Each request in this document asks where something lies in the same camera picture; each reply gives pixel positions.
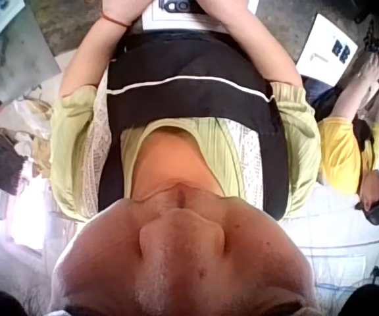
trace person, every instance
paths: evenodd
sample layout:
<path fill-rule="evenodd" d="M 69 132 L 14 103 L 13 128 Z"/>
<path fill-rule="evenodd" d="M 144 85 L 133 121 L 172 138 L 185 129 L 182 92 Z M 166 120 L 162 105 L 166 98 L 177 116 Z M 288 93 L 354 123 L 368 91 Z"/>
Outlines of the person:
<path fill-rule="evenodd" d="M 309 263 L 277 223 L 320 164 L 293 61 L 246 0 L 198 1 L 236 42 L 179 31 L 118 45 L 150 2 L 104 0 L 64 74 L 51 184 L 86 225 L 55 267 L 50 310 L 318 315 Z"/>
<path fill-rule="evenodd" d="M 358 194 L 355 208 L 379 225 L 379 90 L 368 101 L 372 87 L 379 83 L 379 54 L 361 56 L 352 74 L 343 89 L 322 95 L 317 91 L 324 86 L 314 89 L 309 84 L 321 135 L 320 172 L 324 183 L 344 194 Z M 358 118 L 359 111 L 365 112 L 366 120 Z"/>

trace yellow shirt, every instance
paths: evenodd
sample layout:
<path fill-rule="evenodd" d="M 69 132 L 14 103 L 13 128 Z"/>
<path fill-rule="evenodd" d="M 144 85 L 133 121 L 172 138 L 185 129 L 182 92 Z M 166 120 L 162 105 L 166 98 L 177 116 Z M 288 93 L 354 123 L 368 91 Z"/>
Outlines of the yellow shirt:
<path fill-rule="evenodd" d="M 344 194 L 356 194 L 362 171 L 378 168 L 379 124 L 371 124 L 374 146 L 365 142 L 361 153 L 353 124 L 346 118 L 328 117 L 318 124 L 321 135 L 320 171 L 332 187 Z"/>
<path fill-rule="evenodd" d="M 307 104 L 303 88 L 280 83 L 272 83 L 272 88 L 288 144 L 290 187 L 286 216 L 292 216 L 305 204 L 316 181 L 321 160 L 320 134 L 314 118 L 315 112 Z M 88 220 L 82 212 L 80 195 L 84 142 L 93 119 L 96 93 L 94 87 L 85 86 L 58 100 L 51 120 L 53 194 L 67 216 L 82 221 Z M 175 126 L 189 132 L 197 140 L 207 165 L 225 195 L 245 199 L 235 146 L 225 124 L 215 118 L 160 120 L 145 128 L 125 131 L 121 136 L 121 149 L 126 196 L 130 192 L 130 179 L 139 145 L 144 140 L 144 135 L 156 126 Z"/>

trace hand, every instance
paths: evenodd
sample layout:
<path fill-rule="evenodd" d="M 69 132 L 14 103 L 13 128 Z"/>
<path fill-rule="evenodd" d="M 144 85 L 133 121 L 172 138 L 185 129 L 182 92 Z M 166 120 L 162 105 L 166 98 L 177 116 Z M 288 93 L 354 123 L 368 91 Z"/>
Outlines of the hand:
<path fill-rule="evenodd" d="M 103 0 L 103 13 L 109 18 L 131 25 L 153 0 Z"/>
<path fill-rule="evenodd" d="M 208 15 L 222 23 L 248 11 L 247 0 L 197 0 L 197 2 Z"/>
<path fill-rule="evenodd" d="M 359 76 L 369 81 L 370 84 L 379 81 L 379 54 L 370 54 L 368 60 L 362 66 Z"/>

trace floor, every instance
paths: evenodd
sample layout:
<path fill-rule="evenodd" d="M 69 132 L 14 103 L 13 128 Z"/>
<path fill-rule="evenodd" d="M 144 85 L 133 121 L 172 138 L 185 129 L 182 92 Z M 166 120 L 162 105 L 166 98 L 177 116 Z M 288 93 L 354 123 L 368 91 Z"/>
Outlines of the floor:
<path fill-rule="evenodd" d="M 369 18 L 356 25 L 334 3 L 342 0 L 260 0 L 257 16 L 294 60 L 301 54 L 316 13 L 321 13 L 360 44 Z M 101 0 L 31 0 L 32 10 L 54 55 L 78 47 L 98 19 Z"/>

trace black apron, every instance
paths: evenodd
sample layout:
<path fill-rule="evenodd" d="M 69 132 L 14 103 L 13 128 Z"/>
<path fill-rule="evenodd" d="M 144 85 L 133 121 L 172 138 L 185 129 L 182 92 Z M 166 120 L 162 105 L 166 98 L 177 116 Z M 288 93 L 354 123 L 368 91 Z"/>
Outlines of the black apron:
<path fill-rule="evenodd" d="M 216 117 L 258 133 L 264 211 L 281 219 L 288 203 L 288 150 L 270 84 L 240 52 L 210 34 L 142 42 L 127 45 L 109 67 L 112 144 L 99 186 L 99 211 L 124 197 L 123 131 L 163 118 Z"/>

